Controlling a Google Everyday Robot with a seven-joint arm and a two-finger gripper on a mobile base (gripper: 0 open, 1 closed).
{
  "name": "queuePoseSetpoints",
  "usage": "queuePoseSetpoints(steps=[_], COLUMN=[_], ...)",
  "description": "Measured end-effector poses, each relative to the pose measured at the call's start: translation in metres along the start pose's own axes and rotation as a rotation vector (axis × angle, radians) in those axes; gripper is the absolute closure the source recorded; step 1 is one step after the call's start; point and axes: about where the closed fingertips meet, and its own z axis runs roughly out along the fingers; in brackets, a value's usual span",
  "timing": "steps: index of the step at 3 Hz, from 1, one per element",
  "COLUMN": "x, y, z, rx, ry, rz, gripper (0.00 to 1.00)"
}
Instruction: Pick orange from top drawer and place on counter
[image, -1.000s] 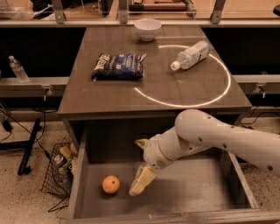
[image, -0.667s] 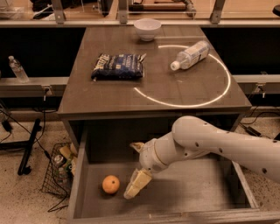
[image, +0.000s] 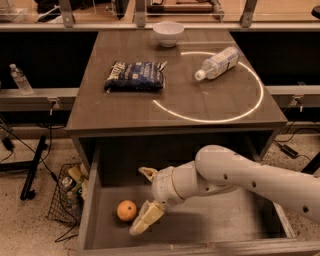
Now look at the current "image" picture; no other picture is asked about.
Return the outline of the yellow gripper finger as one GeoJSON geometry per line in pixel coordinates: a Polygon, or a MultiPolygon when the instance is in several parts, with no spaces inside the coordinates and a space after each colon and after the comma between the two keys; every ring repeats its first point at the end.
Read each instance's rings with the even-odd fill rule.
{"type": "Polygon", "coordinates": [[[153,181],[153,179],[156,177],[158,174],[158,171],[154,168],[150,167],[140,167],[138,171],[144,175],[150,182],[153,181]]]}
{"type": "Polygon", "coordinates": [[[164,214],[164,207],[157,201],[146,200],[136,219],[134,220],[129,234],[132,236],[144,233],[151,225],[158,221],[164,214]]]}

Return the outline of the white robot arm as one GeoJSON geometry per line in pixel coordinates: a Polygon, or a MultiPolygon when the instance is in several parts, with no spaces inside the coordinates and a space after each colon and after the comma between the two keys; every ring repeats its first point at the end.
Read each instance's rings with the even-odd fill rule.
{"type": "Polygon", "coordinates": [[[141,167],[151,182],[153,200],[145,201],[129,233],[144,233],[165,210],[191,197],[205,197],[241,187],[320,223],[320,178],[263,165],[219,146],[201,148],[193,161],[162,170],[141,167]]]}

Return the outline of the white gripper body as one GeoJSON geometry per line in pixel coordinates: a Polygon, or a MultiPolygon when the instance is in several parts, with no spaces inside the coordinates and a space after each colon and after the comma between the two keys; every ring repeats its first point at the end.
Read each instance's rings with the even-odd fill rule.
{"type": "Polygon", "coordinates": [[[175,189],[173,170],[173,167],[162,169],[152,178],[152,195],[163,206],[176,206],[184,202],[175,189]]]}

